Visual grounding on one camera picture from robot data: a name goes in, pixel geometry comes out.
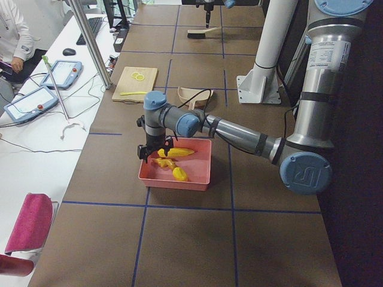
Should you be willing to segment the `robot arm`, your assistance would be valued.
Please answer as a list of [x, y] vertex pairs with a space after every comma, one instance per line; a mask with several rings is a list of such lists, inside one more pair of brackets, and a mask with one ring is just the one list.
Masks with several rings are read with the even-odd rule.
[[332, 178], [325, 152], [330, 140], [336, 95], [342, 82], [352, 41], [361, 33], [370, 1], [310, 1], [303, 38], [310, 46], [294, 132], [272, 138], [201, 110], [185, 111], [168, 103], [165, 94], [151, 91], [144, 97], [144, 114], [137, 125], [146, 133], [138, 157], [173, 146], [166, 135], [190, 138], [197, 132], [219, 136], [237, 149], [269, 159], [279, 167], [284, 185], [291, 191], [311, 195], [324, 191]]
[[205, 11], [205, 27], [209, 28], [211, 12], [216, 5], [223, 5], [226, 8], [232, 8], [236, 5], [235, 0], [182, 0], [183, 5], [194, 5], [196, 8], [203, 7]]

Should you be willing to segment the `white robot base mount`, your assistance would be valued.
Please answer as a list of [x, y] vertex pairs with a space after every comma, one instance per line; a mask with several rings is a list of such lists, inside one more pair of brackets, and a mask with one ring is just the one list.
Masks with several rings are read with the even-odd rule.
[[254, 66], [236, 79], [240, 103], [281, 103], [276, 67], [297, 3], [297, 0], [269, 2]]

